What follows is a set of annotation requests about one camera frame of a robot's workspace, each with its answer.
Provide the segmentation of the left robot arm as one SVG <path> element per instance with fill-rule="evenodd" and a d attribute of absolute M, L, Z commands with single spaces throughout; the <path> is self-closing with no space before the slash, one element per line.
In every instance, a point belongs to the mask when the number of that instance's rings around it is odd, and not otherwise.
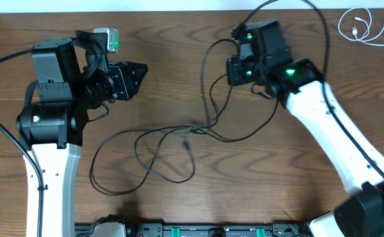
<path fill-rule="evenodd" d="M 114 28 L 77 31 L 32 49 L 37 79 L 30 84 L 16 127 L 28 179 L 27 236 L 74 236 L 76 172 L 88 112 L 131 100 L 147 65 L 110 62 L 119 48 Z"/>

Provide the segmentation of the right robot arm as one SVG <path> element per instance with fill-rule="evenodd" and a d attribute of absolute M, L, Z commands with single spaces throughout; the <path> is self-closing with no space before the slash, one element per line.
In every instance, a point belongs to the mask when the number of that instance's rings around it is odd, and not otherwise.
<path fill-rule="evenodd" d="M 324 75 L 307 58 L 294 59 L 279 22 L 244 22 L 232 31 L 239 52 L 226 63 L 228 84 L 264 87 L 311 133 L 348 199 L 306 225 L 307 236 L 384 235 L 384 156 L 336 100 Z"/>

